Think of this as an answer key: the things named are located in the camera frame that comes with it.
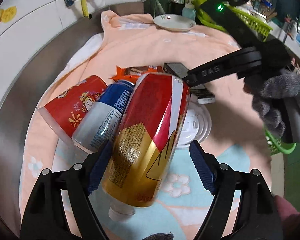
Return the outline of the grey gloved right hand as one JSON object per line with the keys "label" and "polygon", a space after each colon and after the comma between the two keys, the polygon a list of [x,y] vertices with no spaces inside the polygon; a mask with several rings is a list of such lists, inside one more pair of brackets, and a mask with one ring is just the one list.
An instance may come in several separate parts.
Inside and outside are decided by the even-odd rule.
{"label": "grey gloved right hand", "polygon": [[284,71],[283,74],[263,81],[257,75],[244,79],[244,91],[253,96],[252,107],[264,122],[267,130],[282,137],[286,124],[275,103],[293,98],[300,109],[300,74]]}

